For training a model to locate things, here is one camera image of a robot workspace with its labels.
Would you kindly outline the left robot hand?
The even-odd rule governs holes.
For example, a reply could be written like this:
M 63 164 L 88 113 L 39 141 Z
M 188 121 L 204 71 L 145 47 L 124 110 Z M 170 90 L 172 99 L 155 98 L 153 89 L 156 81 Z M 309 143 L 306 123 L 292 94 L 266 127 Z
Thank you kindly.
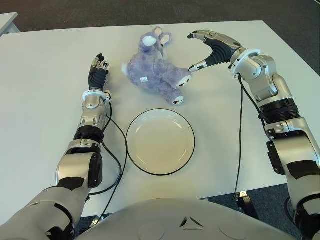
M 108 71 L 109 62 L 99 53 L 92 61 L 88 75 L 89 90 L 103 91 Z

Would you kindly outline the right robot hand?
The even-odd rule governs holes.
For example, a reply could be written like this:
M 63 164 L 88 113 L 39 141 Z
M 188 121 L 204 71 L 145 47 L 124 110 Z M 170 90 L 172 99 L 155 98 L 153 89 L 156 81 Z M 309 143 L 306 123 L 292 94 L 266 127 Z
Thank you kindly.
M 209 46 L 212 53 L 204 60 L 192 65 L 189 72 L 197 72 L 214 65 L 230 63 L 233 55 L 243 50 L 243 46 L 235 39 L 210 30 L 196 30 L 187 36 L 188 39 L 198 39 Z

